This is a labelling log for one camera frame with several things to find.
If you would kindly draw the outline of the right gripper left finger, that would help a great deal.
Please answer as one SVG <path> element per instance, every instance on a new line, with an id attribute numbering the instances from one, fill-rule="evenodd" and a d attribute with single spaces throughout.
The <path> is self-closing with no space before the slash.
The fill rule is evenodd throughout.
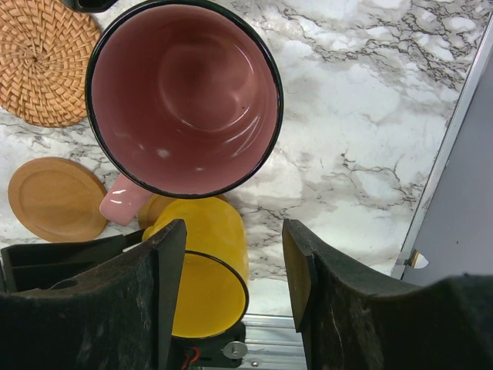
<path id="1" fill-rule="evenodd" d="M 172 342 L 186 244 L 174 220 L 47 290 L 1 296 L 3 369 L 178 369 Z"/>

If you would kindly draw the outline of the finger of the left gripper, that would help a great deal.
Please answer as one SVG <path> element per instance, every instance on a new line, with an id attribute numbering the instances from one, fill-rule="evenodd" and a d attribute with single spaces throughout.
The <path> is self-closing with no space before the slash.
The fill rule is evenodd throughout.
<path id="1" fill-rule="evenodd" d="M 73 243 L 15 244 L 1 249 L 1 291 L 46 289 L 120 255 L 143 230 Z"/>

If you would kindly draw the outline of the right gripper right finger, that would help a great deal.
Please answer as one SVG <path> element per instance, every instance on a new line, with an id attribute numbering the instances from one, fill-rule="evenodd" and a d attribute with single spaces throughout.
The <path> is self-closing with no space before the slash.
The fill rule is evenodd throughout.
<path id="1" fill-rule="evenodd" d="M 282 231 L 295 328 L 310 369 L 490 369 L 492 279 L 425 287 L 382 274 L 298 220 Z"/>

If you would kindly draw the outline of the light wood round coaster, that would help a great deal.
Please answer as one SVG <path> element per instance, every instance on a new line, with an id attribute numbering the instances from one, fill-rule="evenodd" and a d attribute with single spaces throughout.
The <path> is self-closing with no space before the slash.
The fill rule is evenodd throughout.
<path id="1" fill-rule="evenodd" d="M 71 160 L 43 157 L 20 166 L 8 184 L 8 202 L 19 222 L 50 242 L 97 238 L 107 219 L 99 211 L 106 188 Z"/>

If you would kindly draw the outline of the yellow mug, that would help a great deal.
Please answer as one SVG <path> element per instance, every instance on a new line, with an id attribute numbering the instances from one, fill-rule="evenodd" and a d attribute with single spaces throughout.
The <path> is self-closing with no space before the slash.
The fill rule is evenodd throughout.
<path id="1" fill-rule="evenodd" d="M 173 220 L 186 225 L 186 253 L 173 336 L 220 335 L 245 315 L 249 304 L 246 231 L 238 211 L 217 197 L 174 200 L 147 227 L 147 240 Z"/>

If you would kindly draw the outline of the woven rattan coaster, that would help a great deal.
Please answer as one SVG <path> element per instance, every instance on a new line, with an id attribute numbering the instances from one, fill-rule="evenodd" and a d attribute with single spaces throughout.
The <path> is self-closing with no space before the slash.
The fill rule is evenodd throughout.
<path id="1" fill-rule="evenodd" d="M 91 15 L 61 1 L 3 1 L 1 107 L 34 126 L 84 119 L 86 69 L 100 35 Z"/>

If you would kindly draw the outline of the dusty pink mug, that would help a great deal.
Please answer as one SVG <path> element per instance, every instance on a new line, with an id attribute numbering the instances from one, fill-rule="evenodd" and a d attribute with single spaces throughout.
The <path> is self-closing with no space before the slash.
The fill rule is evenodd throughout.
<path id="1" fill-rule="evenodd" d="M 146 1 L 104 31 L 89 60 L 86 106 L 119 177 L 99 209 L 126 226 L 154 194 L 214 197 L 267 161 L 283 121 L 270 50 L 210 1 Z"/>

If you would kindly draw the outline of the black mug white inside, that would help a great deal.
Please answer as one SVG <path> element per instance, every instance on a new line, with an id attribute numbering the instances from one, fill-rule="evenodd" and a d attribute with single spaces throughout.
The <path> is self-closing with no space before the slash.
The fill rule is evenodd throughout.
<path id="1" fill-rule="evenodd" d="M 110 9 L 118 0 L 62 0 L 62 3 L 79 13 L 101 13 Z"/>

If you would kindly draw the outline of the light wood grooved coaster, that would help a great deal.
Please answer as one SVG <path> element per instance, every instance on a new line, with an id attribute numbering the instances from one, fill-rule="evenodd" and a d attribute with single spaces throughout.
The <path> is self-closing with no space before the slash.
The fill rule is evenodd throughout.
<path id="1" fill-rule="evenodd" d="M 154 235 L 175 219 L 198 227 L 212 227 L 237 219 L 236 210 L 221 197 L 208 197 L 198 200 L 172 200 L 163 196 L 151 199 L 139 211 L 139 226 L 144 230 L 144 239 Z"/>

